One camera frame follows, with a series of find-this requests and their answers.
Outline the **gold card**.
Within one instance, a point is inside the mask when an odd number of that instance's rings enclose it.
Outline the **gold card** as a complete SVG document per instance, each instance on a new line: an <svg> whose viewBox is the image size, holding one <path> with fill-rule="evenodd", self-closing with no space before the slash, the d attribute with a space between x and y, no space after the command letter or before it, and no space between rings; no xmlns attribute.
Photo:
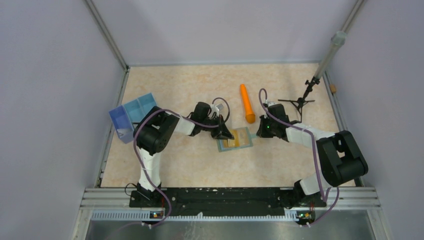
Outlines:
<svg viewBox="0 0 424 240"><path fill-rule="evenodd" d="M238 142L240 147L251 145L250 133L248 129L246 128L239 129L237 131L237 134L238 134Z"/></svg>
<svg viewBox="0 0 424 240"><path fill-rule="evenodd" d="M239 141L238 131L236 129L231 129L230 132L233 135L233 139L224 140L223 146L225 148L237 148L237 147L239 147L240 141Z"/></svg>

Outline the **green card holder wallet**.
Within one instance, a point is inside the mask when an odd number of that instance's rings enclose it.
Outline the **green card holder wallet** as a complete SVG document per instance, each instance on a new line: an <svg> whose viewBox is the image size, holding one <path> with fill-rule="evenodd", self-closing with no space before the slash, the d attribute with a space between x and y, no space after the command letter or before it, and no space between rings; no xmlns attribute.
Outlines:
<svg viewBox="0 0 424 240"><path fill-rule="evenodd" d="M217 140L217 148L220 153L250 148L254 145L253 139L257 137L255 133L250 132L248 127L231 129L230 132L234 139Z"/></svg>

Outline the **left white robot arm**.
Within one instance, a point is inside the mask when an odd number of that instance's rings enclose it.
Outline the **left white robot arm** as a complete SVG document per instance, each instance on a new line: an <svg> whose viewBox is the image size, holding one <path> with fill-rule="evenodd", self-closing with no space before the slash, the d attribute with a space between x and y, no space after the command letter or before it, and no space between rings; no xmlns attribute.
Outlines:
<svg viewBox="0 0 424 240"><path fill-rule="evenodd" d="M153 106L133 132L136 152L141 159L141 173L136 185L141 200L149 207L160 202L157 188L161 185L161 152L168 145L173 133L194 137L201 131L209 132L216 140L234 140L234 135L219 113L222 105L198 102L188 117L175 115Z"/></svg>

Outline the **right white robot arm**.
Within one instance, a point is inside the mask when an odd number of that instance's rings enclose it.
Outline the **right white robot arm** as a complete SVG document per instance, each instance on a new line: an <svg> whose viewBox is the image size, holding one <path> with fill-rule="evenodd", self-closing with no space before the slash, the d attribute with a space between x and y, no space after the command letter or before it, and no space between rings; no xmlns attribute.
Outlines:
<svg viewBox="0 0 424 240"><path fill-rule="evenodd" d="M279 138L288 143L312 149L314 173L294 184L293 200L307 206L315 193L338 187L368 173L368 164L350 131L324 131L300 121L290 121L280 103L263 104L256 135L259 138Z"/></svg>

